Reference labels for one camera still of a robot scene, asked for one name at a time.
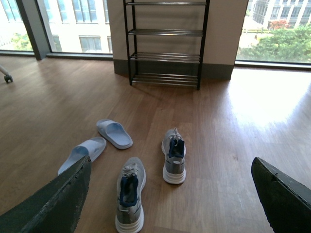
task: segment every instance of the sneaker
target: sneaker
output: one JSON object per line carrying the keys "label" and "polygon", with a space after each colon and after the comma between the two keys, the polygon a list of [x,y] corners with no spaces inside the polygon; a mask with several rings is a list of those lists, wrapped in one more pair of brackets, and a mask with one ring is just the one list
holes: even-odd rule
{"label": "sneaker", "polygon": [[117,181],[116,228],[119,233],[137,233],[144,224],[141,191],[146,184],[146,172],[141,160],[130,158]]}
{"label": "sneaker", "polygon": [[164,180],[173,184],[184,182],[186,179],[186,146],[177,128],[166,132],[162,141],[162,151],[165,155]]}

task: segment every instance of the chair wheel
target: chair wheel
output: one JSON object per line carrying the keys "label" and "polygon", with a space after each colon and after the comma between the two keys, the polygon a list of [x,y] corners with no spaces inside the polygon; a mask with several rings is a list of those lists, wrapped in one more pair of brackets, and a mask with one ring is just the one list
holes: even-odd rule
{"label": "chair wheel", "polygon": [[9,74],[4,76],[4,80],[6,81],[6,83],[9,83],[9,81],[13,82],[12,76]]}

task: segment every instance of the tree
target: tree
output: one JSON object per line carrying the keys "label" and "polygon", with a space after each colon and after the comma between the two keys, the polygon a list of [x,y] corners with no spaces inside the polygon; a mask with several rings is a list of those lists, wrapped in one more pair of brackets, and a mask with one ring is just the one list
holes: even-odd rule
{"label": "tree", "polygon": [[239,48],[238,60],[311,63],[311,26],[278,29],[250,48]]}
{"label": "tree", "polygon": [[289,28],[289,24],[286,19],[274,20],[269,23],[268,29],[277,30]]}
{"label": "tree", "polygon": [[15,33],[11,39],[12,45],[15,50],[21,51],[33,51],[33,47],[31,46],[29,37],[27,34],[21,35]]}

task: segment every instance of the black metal shoe rack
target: black metal shoe rack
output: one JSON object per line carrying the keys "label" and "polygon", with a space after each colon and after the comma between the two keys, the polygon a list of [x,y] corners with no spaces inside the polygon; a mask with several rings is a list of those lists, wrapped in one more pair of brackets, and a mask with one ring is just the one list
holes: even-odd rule
{"label": "black metal shoe rack", "polygon": [[[138,29],[136,28],[136,16],[135,7],[139,6],[176,6],[176,7],[187,7],[187,6],[203,6],[205,8],[202,30],[179,30],[179,29]],[[207,30],[207,19],[209,10],[209,0],[201,2],[185,2],[185,1],[174,1],[174,2],[158,2],[158,1],[135,1],[135,0],[123,0],[124,7],[124,19],[125,19],[125,31],[126,31],[126,46],[127,46],[127,57],[128,57],[128,73],[130,85],[133,82],[137,83],[153,83],[153,84],[168,84],[168,85],[181,85],[181,86],[192,86],[200,89],[201,73],[202,73],[202,62],[204,55],[204,45]],[[128,29],[128,7],[131,7],[132,14],[132,29]],[[137,45],[138,35],[151,35],[151,36],[192,36],[201,37],[201,46],[199,54],[185,54],[185,53],[151,53],[151,52],[139,52]],[[129,36],[134,38],[134,52],[130,54],[129,48]],[[163,74],[163,73],[148,73],[139,72],[138,63],[144,62],[172,62],[172,63],[189,63],[196,64],[195,75],[184,75],[184,74]]]}

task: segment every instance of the light blue slide sandal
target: light blue slide sandal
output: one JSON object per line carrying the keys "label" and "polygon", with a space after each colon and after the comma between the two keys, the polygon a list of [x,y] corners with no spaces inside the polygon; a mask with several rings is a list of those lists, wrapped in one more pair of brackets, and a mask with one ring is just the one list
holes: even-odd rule
{"label": "light blue slide sandal", "polygon": [[102,119],[96,123],[98,132],[118,149],[127,149],[133,141],[120,123],[113,120]]}
{"label": "light blue slide sandal", "polygon": [[88,155],[92,162],[97,159],[106,147],[106,140],[102,137],[91,138],[72,149],[68,159],[58,170],[58,175],[75,164],[82,157]]}

